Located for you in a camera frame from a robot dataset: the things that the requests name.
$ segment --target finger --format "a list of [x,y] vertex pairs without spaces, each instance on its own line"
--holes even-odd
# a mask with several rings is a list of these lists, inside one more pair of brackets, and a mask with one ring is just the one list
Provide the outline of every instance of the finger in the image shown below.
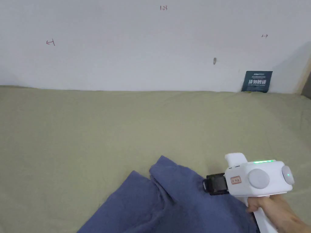
[[257,211],[258,210],[258,207],[257,206],[254,206],[254,205],[251,205],[251,206],[249,206],[247,209],[246,209],[246,211],[247,212],[255,212],[255,211]]

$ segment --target device handle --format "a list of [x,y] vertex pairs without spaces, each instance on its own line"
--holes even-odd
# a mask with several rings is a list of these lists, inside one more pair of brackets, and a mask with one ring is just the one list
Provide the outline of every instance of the device handle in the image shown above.
[[[244,202],[246,206],[248,206],[247,197],[244,198]],[[258,225],[258,228],[261,233],[277,233],[277,229],[274,224],[269,220],[269,218],[265,215],[265,212],[262,208],[258,208],[257,211],[254,212],[254,216]]]

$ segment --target blue cloth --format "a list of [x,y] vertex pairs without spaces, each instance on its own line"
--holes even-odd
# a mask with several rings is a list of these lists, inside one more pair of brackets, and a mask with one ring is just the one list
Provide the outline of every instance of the blue cloth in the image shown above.
[[246,206],[203,191],[203,178],[161,156],[151,180],[133,171],[78,233],[256,232]]

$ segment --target green sheet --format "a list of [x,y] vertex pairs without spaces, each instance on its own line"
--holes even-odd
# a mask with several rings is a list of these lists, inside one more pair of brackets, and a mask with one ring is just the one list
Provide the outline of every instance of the green sheet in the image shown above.
[[201,176],[224,155],[292,169],[311,224],[311,101],[289,94],[0,88],[0,233],[76,232],[132,170],[160,155]]

